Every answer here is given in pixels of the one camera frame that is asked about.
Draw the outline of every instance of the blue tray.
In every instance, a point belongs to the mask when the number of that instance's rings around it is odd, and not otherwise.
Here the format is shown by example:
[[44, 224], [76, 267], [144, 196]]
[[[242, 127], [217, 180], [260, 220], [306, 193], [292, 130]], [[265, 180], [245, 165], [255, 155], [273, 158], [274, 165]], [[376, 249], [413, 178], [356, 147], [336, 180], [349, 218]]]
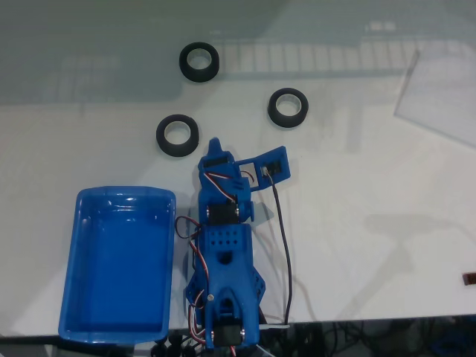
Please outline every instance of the blue tray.
[[158, 188], [78, 194], [61, 337], [137, 344], [167, 336], [175, 211], [175, 195]]

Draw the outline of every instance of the small wheel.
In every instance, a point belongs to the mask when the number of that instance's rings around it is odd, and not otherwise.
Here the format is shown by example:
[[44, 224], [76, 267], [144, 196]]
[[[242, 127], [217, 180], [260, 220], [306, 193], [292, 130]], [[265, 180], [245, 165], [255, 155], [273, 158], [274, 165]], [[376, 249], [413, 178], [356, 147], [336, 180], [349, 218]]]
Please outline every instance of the small wheel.
[[[173, 123], [182, 123], [190, 130], [190, 137], [183, 144], [172, 144], [165, 138], [169, 125]], [[155, 138], [163, 152], [181, 158], [191, 154], [199, 145], [199, 126], [194, 119], [186, 115], [169, 115], [158, 124]]]
[[[281, 103], [291, 103], [295, 112], [282, 113], [278, 107]], [[304, 94], [297, 89], [283, 88], [273, 93], [269, 98], [268, 115], [269, 118], [278, 126], [283, 128], [294, 128], [300, 125], [306, 119], [309, 110], [309, 102]]]
[[[204, 68], [193, 66], [196, 58], [204, 58], [208, 65]], [[178, 65], [182, 74], [192, 82], [203, 83], [211, 80], [218, 74], [220, 61], [216, 49], [205, 42], [194, 42], [181, 50]]]

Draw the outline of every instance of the white surface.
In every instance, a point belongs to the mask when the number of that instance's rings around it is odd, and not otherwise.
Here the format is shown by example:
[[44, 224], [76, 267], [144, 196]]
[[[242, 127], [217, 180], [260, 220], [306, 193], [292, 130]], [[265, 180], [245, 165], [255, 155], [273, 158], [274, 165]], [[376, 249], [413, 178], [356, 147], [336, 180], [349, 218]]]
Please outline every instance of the white surface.
[[411, 70], [396, 115], [476, 146], [476, 43], [433, 42]]
[[[292, 178], [278, 190], [291, 321], [476, 313], [476, 289], [461, 278], [476, 270], [476, 152], [393, 117], [417, 48], [476, 36], [473, 1], [9, 3], [0, 13], [1, 334], [57, 333], [80, 190], [163, 187], [187, 213], [213, 136], [236, 159], [287, 147]], [[219, 75], [201, 85], [178, 67], [197, 40], [221, 56]], [[266, 117], [282, 87], [309, 99], [293, 130]], [[155, 143], [174, 113], [195, 118], [202, 135], [182, 159]], [[253, 199], [262, 307], [275, 321], [286, 260], [272, 192]], [[184, 244], [170, 327], [185, 322]]]

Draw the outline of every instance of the rubber tire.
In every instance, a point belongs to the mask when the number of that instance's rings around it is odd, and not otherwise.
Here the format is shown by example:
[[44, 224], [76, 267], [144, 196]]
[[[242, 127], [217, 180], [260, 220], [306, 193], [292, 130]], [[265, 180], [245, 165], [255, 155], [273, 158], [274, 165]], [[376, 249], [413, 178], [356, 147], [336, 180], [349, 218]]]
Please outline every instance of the rubber tire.
[[[183, 144], [172, 144], [165, 138], [165, 128], [176, 121], [185, 123], [190, 128], [190, 137]], [[175, 158], [182, 158], [194, 152], [199, 145], [199, 126], [194, 119], [186, 115], [169, 115], [158, 124], [155, 138], [163, 152]]]
[[[277, 110], [276, 102], [282, 95], [292, 94], [300, 100], [300, 111], [296, 115], [283, 115]], [[268, 103], [268, 115], [269, 118], [278, 126], [283, 128], [294, 128], [300, 125], [304, 119], [306, 119], [307, 112], [309, 110], [309, 102], [306, 96], [294, 88], [283, 88], [269, 98]]]
[[[208, 51], [211, 56], [210, 65], [207, 68], [195, 69], [188, 64], [188, 54], [196, 49], [203, 49]], [[182, 74], [192, 82], [203, 83], [213, 79], [220, 69], [220, 59], [216, 49], [205, 42], [194, 42], [185, 46], [180, 52], [178, 65]]]

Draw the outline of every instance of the blue robotic arm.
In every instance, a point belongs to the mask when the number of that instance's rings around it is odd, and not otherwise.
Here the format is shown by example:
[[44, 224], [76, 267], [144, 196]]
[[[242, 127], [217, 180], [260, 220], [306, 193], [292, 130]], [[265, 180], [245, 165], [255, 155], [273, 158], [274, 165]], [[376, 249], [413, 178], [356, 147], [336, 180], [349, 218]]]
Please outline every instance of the blue robotic arm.
[[[247, 176], [242, 177], [240, 166], [245, 164], [254, 165], [257, 184], [253, 187]], [[196, 319], [205, 328], [208, 349], [247, 347], [260, 340], [258, 310], [266, 285], [253, 266], [251, 226], [244, 222], [254, 220], [251, 192], [271, 186], [266, 170], [274, 183], [291, 176], [285, 147], [235, 161], [213, 138], [199, 162], [202, 189], [196, 246], [206, 262], [208, 278], [197, 263], [186, 294], [190, 304], [199, 296]]]

